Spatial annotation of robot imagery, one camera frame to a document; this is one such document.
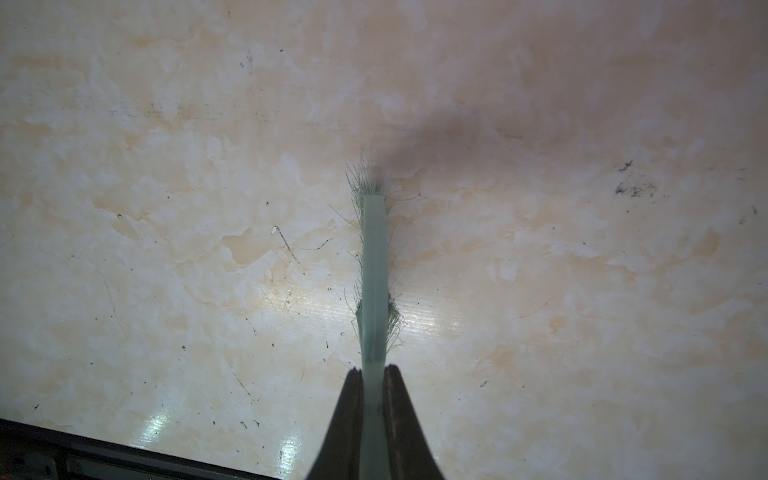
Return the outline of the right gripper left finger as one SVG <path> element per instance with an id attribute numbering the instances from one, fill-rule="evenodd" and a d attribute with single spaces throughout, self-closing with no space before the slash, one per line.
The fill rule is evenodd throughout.
<path id="1" fill-rule="evenodd" d="M 363 426 L 363 376 L 351 369 L 345 378 L 319 453 L 307 480 L 357 480 Z"/>

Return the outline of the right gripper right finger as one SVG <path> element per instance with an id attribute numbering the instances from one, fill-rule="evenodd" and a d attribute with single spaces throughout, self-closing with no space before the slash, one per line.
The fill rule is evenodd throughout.
<path id="1" fill-rule="evenodd" d="M 396 480 L 444 480 L 419 423 L 400 369 L 384 370 L 384 424 L 390 475 Z"/>

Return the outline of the green hand brush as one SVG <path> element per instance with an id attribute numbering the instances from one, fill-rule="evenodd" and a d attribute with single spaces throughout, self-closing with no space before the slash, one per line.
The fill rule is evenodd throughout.
<path id="1" fill-rule="evenodd" d="M 366 153 L 350 168 L 348 181 L 361 236 L 356 320 L 363 382 L 359 477 L 389 479 L 384 418 L 384 372 L 399 311 L 390 294 L 386 179 Z"/>

